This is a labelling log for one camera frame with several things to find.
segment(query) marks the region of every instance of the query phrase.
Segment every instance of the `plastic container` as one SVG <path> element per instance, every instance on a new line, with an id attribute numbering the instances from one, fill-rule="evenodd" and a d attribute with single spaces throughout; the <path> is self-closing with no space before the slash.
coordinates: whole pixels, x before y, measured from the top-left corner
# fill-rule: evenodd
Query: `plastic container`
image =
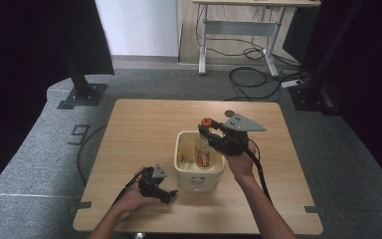
<path id="1" fill-rule="evenodd" d="M 180 131 L 176 138 L 175 165 L 178 183 L 181 188 L 195 191 L 211 191 L 216 189 L 220 176 L 225 170 L 225 157 L 215 151 L 213 165 L 202 169 L 195 163 L 195 139 L 199 132 Z"/>

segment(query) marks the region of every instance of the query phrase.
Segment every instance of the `wooden table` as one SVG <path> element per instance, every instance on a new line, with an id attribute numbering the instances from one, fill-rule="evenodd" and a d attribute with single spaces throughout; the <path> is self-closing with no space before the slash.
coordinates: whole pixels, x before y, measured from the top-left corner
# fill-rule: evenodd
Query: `wooden table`
<path id="1" fill-rule="evenodd" d="M 204 5 L 203 33 L 200 48 L 199 69 L 200 75 L 206 74 L 206 35 L 242 35 L 242 36 L 268 36 L 269 44 L 263 50 L 266 63 L 269 66 L 272 77 L 278 77 L 272 51 L 281 28 L 286 7 L 319 7 L 319 0 L 193 0 L 193 3 Z M 281 7 L 276 22 L 236 22 L 236 21 L 211 21 L 207 16 L 209 5 L 235 5 L 235 6 L 269 6 Z"/>
<path id="2" fill-rule="evenodd" d="M 249 136 L 260 147 L 274 205 L 294 233 L 320 234 L 318 214 L 305 212 L 305 206 L 315 205 L 279 105 L 249 102 L 118 100 L 82 198 L 92 207 L 78 210 L 74 227 L 92 231 L 134 172 L 141 166 L 160 163 L 168 174 L 160 188 L 178 189 L 177 197 L 168 205 L 151 205 L 125 215 L 116 231 L 258 234 L 247 200 L 229 166 L 212 192 L 178 188 L 173 165 L 178 132 L 197 130 L 197 124 L 206 117 L 224 122 L 228 119 L 224 116 L 226 110 L 267 128 L 250 132 Z"/>

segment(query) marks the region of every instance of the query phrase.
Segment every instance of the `metal frame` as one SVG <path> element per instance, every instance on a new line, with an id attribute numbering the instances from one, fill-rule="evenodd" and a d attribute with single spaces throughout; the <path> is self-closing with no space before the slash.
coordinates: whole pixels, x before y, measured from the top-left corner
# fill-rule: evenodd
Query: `metal frame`
<path id="1" fill-rule="evenodd" d="M 279 18 L 276 22 L 258 23 L 258 22 L 231 22 L 231 21 L 209 21 L 207 18 L 208 5 L 204 5 L 203 18 L 203 34 L 202 46 L 200 47 L 200 61 L 198 73 L 206 74 L 206 35 L 241 35 L 241 36 L 268 36 L 271 37 L 269 44 L 263 53 L 265 54 L 266 62 L 271 71 L 272 77 L 278 77 L 272 51 L 278 37 L 279 29 L 282 25 L 286 7 L 281 7 Z"/>

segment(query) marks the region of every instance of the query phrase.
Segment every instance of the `label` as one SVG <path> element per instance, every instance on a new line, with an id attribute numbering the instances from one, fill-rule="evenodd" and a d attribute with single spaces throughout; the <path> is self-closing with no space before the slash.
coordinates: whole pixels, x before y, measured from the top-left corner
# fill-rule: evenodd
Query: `label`
<path id="1" fill-rule="evenodd" d="M 197 164 L 197 166 L 203 167 L 203 168 L 210 167 L 210 151 L 202 151 L 196 147 L 195 153 L 196 153 L 195 163 Z"/>

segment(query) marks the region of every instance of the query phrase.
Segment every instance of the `black stand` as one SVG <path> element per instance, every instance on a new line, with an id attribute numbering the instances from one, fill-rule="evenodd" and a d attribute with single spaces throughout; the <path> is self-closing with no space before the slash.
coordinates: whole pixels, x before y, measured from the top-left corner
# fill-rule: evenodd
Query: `black stand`
<path id="1" fill-rule="evenodd" d="M 63 60 L 74 88 L 67 99 L 60 102 L 58 110 L 72 110 L 75 106 L 97 106 L 106 89 L 106 84 L 89 84 L 85 76 L 78 72 L 72 55 L 66 51 L 63 51 Z"/>
<path id="2" fill-rule="evenodd" d="M 362 3 L 363 0 L 355 0 L 355 2 L 352 4 L 345 20 L 343 21 L 343 24 L 338 29 L 331 46 L 322 58 L 318 70 L 315 72 L 311 81 L 308 82 L 308 86 L 305 89 L 288 88 L 293 101 L 293 105 L 297 111 L 323 112 L 325 115 L 330 116 L 335 116 L 337 114 L 337 109 L 329 108 L 326 105 L 323 96 L 321 95 L 321 90 L 325 80 L 327 79 L 325 69 L 327 66 L 329 66 L 330 59 L 339 46 L 349 26 L 352 24 L 353 19 L 358 13 Z"/>

